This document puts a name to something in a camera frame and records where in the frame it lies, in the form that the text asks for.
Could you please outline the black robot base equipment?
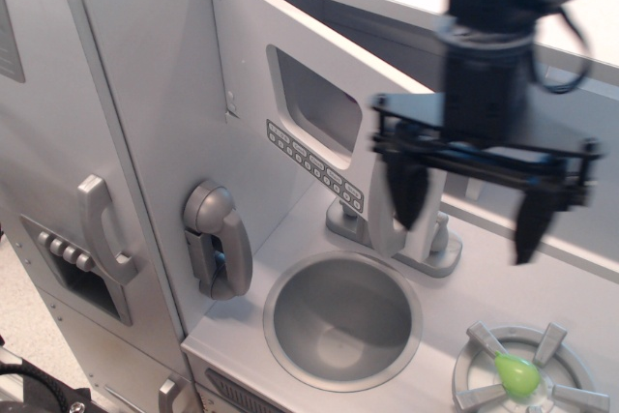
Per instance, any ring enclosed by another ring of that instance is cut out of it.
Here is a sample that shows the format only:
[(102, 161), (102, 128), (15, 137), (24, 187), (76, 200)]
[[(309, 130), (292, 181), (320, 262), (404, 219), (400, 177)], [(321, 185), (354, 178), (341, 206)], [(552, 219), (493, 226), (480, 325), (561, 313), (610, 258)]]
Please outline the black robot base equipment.
[(99, 412), (88, 389), (73, 389), (5, 347), (1, 339), (2, 412)]

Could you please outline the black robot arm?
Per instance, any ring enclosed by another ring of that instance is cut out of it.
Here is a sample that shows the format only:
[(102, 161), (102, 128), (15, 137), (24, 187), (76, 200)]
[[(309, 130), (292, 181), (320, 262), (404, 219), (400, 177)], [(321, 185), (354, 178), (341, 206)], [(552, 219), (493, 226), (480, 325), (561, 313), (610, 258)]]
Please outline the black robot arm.
[(537, 21), (564, 15), (568, 1), (449, 0), (436, 30), (445, 47), (441, 91), (376, 98), (373, 148), (404, 228), (421, 216), (434, 168), (523, 192), (519, 264), (531, 260), (556, 213), (586, 203), (599, 141), (528, 98), (544, 84), (534, 59)]

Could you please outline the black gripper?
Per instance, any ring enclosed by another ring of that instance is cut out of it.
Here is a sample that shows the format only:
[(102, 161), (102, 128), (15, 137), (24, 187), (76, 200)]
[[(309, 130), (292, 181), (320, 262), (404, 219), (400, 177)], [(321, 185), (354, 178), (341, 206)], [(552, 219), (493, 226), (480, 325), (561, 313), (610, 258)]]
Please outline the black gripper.
[(575, 89), (542, 81), (531, 44), (450, 44), (443, 89), (380, 94), (374, 149), (387, 169), (396, 218), (411, 230), (424, 208), (431, 169), (525, 192), (516, 217), (516, 265), (529, 263), (555, 214), (587, 203), (597, 139), (543, 115), (531, 85), (553, 94)]

